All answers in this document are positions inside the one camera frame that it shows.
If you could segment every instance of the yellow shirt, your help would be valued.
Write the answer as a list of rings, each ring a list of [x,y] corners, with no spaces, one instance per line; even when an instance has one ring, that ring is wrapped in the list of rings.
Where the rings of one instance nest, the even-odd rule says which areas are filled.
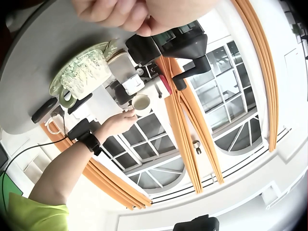
[[[44,205],[15,193],[9,195],[7,215],[14,231],[68,231],[66,205]]]

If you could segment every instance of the black cable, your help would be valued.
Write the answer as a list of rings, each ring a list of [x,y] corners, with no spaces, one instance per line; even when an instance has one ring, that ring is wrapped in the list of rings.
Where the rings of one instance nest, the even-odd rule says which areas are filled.
[[[55,141],[55,142],[51,142],[51,143],[47,143],[47,144],[39,144],[39,145],[35,145],[35,146],[32,146],[32,147],[29,147],[29,148],[26,148],[25,150],[21,151],[20,153],[18,153],[11,161],[10,163],[7,165],[6,169],[3,171],[3,177],[2,177],[2,199],[3,199],[3,205],[4,205],[4,210],[5,212],[7,212],[7,209],[6,209],[6,205],[5,205],[5,199],[4,199],[4,190],[3,190],[3,183],[4,183],[4,177],[5,177],[5,174],[6,174],[6,171],[7,169],[9,168],[9,166],[11,165],[11,163],[18,157],[20,156],[21,154],[23,154],[25,151],[28,151],[29,149],[31,148],[37,148],[37,147],[41,147],[41,146],[46,146],[46,145],[50,145],[50,144],[55,144],[55,143],[58,143],[58,142],[61,142],[63,140],[65,140],[67,138],[67,135],[66,135],[66,131],[65,131],[65,120],[64,120],[64,115],[61,117],[63,118],[63,126],[64,126],[64,138],[63,139],[60,139],[58,141]]]

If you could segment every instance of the wrist strap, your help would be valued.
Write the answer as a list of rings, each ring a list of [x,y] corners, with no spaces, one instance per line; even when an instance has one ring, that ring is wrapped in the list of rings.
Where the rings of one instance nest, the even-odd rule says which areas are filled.
[[[90,152],[94,152],[94,155],[98,156],[102,152],[99,140],[90,131],[82,134],[77,139],[85,144]]]

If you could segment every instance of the curtain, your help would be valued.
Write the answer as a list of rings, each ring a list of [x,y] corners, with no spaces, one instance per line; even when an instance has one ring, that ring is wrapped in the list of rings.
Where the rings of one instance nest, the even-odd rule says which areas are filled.
[[[51,134],[44,124],[41,124],[41,128],[52,142],[64,138],[62,133],[57,135]],[[59,131],[54,122],[49,124],[49,128],[53,132]],[[55,143],[55,146],[60,150],[60,152],[64,152],[67,148],[73,145],[73,143],[75,143],[75,141],[72,142],[67,138],[61,142]],[[90,159],[89,163],[84,169],[83,175],[113,199],[126,206],[130,210],[132,210],[134,207],[141,209],[145,208],[145,206],[151,206],[151,200],[149,198],[138,192],[136,189],[123,181],[113,172],[109,171],[106,167],[104,167],[101,163],[97,162],[93,158]]]
[[[166,77],[173,92],[171,96],[165,99],[165,103],[180,154],[196,193],[202,192],[203,188],[201,185],[191,134],[183,110],[186,112],[200,138],[217,177],[217,181],[220,184],[223,183],[224,180],[221,174],[212,136],[205,124],[203,115],[192,93],[192,90],[189,86],[187,86],[185,90],[178,91],[172,81],[172,78],[175,75],[182,72],[176,59],[161,56],[158,60],[156,60],[156,63]]]
[[[278,88],[276,72],[264,30],[249,0],[231,0],[243,20],[256,49],[263,73],[269,111],[269,151],[276,148],[278,135]]]

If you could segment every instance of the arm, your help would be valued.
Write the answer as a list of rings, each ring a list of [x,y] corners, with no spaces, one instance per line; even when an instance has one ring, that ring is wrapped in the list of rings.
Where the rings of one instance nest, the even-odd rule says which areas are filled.
[[[94,134],[101,144],[109,136],[128,131],[137,121],[134,110],[107,119]],[[46,205],[64,205],[93,153],[76,142],[57,156],[35,184],[29,199]]]

